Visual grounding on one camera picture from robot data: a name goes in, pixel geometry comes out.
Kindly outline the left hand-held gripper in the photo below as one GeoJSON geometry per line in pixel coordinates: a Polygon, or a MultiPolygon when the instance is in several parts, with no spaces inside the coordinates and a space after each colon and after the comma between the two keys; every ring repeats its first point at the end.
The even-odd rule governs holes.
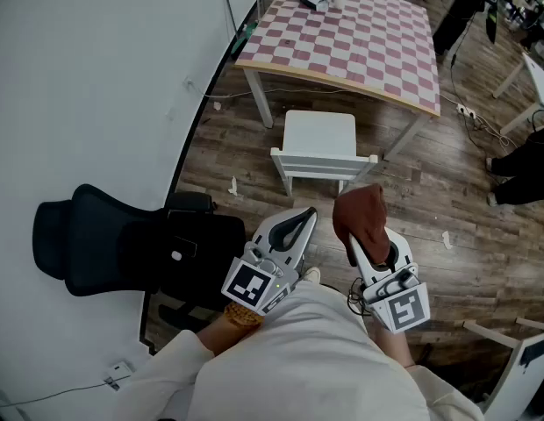
{"type": "Polygon", "coordinates": [[[268,315],[295,288],[297,265],[317,221],[317,211],[308,208],[264,219],[242,256],[233,258],[222,294],[259,315],[268,315]]]}

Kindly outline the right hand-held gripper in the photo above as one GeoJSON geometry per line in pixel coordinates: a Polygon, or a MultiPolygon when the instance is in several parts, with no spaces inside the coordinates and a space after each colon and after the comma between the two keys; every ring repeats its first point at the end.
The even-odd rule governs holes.
{"type": "Polygon", "coordinates": [[[349,235],[349,245],[363,283],[366,308],[391,333],[400,333],[430,319],[427,286],[418,278],[418,265],[412,262],[412,251],[407,240],[390,228],[386,229],[390,252],[386,264],[393,274],[381,281],[369,261],[361,243],[349,235]]]}

